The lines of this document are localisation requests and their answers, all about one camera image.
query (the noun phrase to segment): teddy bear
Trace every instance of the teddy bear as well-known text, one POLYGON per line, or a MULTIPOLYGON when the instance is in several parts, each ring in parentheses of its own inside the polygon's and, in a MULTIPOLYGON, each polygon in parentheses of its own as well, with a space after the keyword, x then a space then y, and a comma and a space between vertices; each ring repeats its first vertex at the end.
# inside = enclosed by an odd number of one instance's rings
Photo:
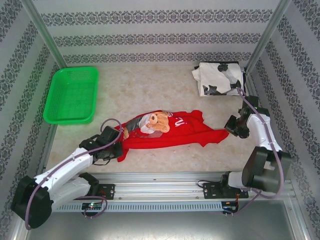
POLYGON ((126 140, 136 129, 147 134, 148 138, 158 138, 170 130, 168 117, 169 113, 166 111, 156 111, 136 117, 126 123, 123 129, 123 139, 126 140))

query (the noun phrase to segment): teddy bear head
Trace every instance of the teddy bear head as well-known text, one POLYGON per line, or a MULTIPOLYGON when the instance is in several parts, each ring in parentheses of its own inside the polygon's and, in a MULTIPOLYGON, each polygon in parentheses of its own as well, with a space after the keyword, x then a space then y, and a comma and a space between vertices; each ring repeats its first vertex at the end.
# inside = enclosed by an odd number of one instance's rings
POLYGON ((170 130, 168 116, 169 114, 166 111, 154 112, 150 115, 149 123, 146 124, 146 127, 167 133, 170 130))

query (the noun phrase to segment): green basket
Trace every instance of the green basket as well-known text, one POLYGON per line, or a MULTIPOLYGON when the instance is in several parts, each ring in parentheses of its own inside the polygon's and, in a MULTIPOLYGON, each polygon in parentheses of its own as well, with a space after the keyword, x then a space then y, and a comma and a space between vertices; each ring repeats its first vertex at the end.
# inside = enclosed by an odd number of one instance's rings
POLYGON ((49 124, 89 124, 96 110, 99 72, 94 67, 71 67, 52 78, 43 118, 49 124))

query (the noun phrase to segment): green plastic basket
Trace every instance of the green plastic basket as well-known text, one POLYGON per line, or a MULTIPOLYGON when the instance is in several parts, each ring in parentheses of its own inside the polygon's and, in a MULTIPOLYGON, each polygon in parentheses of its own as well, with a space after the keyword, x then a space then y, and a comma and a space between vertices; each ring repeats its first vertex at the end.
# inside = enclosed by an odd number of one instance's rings
POLYGON ((94 67, 71 67, 52 78, 43 118, 49 124, 89 124, 96 110, 99 72, 94 67))

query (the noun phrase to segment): decorative border pattern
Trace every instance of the decorative border pattern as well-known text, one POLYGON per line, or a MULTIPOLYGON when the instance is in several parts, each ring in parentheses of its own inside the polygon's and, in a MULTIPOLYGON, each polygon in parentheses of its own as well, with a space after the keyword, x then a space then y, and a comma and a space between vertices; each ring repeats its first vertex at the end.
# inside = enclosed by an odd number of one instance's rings
MULTIPOLYGON (((41 102, 39 104, 35 119, 33 121, 33 125, 31 127, 31 131, 29 133, 27 142, 26 142, 25 147, 23 149, 23 154, 21 155, 21 160, 19 162, 19 167, 17 168, 17 170, 16 170, 16 172, 14 174, 14 179, 12 181, 11 188, 9 190, 9 195, 7 196, 6 202, 3 205, 4 206, 4 210, 2 211, 1 218, 0 218, 0 239, 6 239, 6 235, 8 233, 8 227, 10 225, 12 216, 14 214, 10 209, 11 201, 12 201, 14 195, 15 195, 15 191, 16 191, 16 188, 18 186, 18 183, 19 183, 20 179, 23 178, 27 174, 27 171, 28 171, 28 168, 29 168, 29 164, 30 164, 30 159, 31 159, 31 157, 33 155, 33 151, 34 151, 35 146, 36 146, 36 141, 38 139, 38 136, 39 136, 39 133, 40 133, 43 121, 44 121, 43 112, 44 112, 44 109, 45 109, 45 104, 46 104, 46 101, 47 101, 47 96, 48 96, 50 84, 51 84, 53 75, 55 74, 55 72, 58 69, 59 69, 58 65, 55 63, 53 68, 52 68, 52 71, 50 73, 50 77, 49 77, 47 85, 45 87, 43 96, 41 98, 41 102)), ((45 141, 43 143, 42 151, 41 151, 41 154, 40 154, 38 162, 40 162, 41 159, 42 159, 42 156, 43 156, 43 153, 44 153, 44 150, 45 150, 45 146, 46 146, 46 143, 47 143, 48 135, 49 135, 49 132, 50 132, 50 128, 51 128, 51 126, 49 126, 49 128, 47 130, 46 138, 45 138, 45 141)))
POLYGON ((282 62, 277 49, 271 40, 265 46, 265 50, 270 58, 270 61, 272 62, 273 69, 279 78, 284 95, 288 100, 292 114, 295 117, 298 128, 300 129, 304 144, 307 147, 308 153, 311 155, 311 159, 313 160, 313 165, 317 169, 317 173, 320 174, 320 143, 315 136, 315 132, 311 128, 309 119, 304 112, 304 107, 300 103, 295 87, 292 84, 289 75, 287 74, 284 63, 282 62))
POLYGON ((319 73, 316 72, 313 62, 308 57, 297 34, 285 16, 281 19, 277 28, 295 61, 295 65, 304 77, 304 81, 306 82, 313 99, 316 100, 315 104, 318 106, 318 110, 320 110, 319 73))
POLYGON ((11 25, 16 20, 22 9, 22 4, 19 0, 7 0, 0 10, 0 43, 2 43, 11 25))
POLYGON ((64 55, 67 64, 140 63, 140 62, 198 62, 247 61, 251 52, 151 52, 64 55))
POLYGON ((163 23, 266 23, 271 9, 149 10, 43 13, 43 21, 51 26, 163 23))
POLYGON ((13 83, 17 80, 18 73, 21 70, 23 63, 33 45, 36 36, 38 35, 37 28, 32 21, 28 24, 26 30, 23 33, 19 44, 16 46, 9 63, 6 65, 6 69, 0 78, 0 111, 2 106, 5 105, 6 99, 13 87, 13 83))
POLYGON ((316 39, 320 41, 320 7, 315 0, 294 0, 293 1, 299 12, 304 16, 304 20, 313 30, 316 39))
POLYGON ((260 33, 160 33, 56 36, 58 47, 112 46, 142 44, 256 44, 260 33))
POLYGON ((257 61, 255 67, 261 79, 265 94, 268 98, 268 102, 270 104, 279 133, 281 135, 284 148, 292 156, 291 168, 293 169, 293 174, 296 177, 299 190, 301 191, 303 202, 306 206, 306 210, 308 211, 308 216, 312 222, 312 227, 315 229, 316 236, 320 238, 320 212, 319 208, 316 206, 317 201, 312 196, 313 192, 310 190, 310 184, 307 181, 307 174, 301 166, 302 164, 297 154, 295 144, 293 143, 290 136, 290 132, 284 119, 282 110, 280 108, 274 89, 272 88, 272 83, 269 79, 266 68, 262 63, 261 58, 257 61))
POLYGON ((16 144, 16 139, 18 138, 18 134, 20 133, 23 122, 25 121, 29 106, 35 94, 38 82, 40 81, 40 77, 43 73, 49 55, 50 51, 44 44, 25 86, 19 101, 19 105, 14 112, 14 117, 9 125, 9 129, 6 131, 7 134, 3 138, 0 148, 0 180, 3 179, 3 174, 6 171, 6 165, 8 165, 8 161, 10 160, 11 152, 16 144))

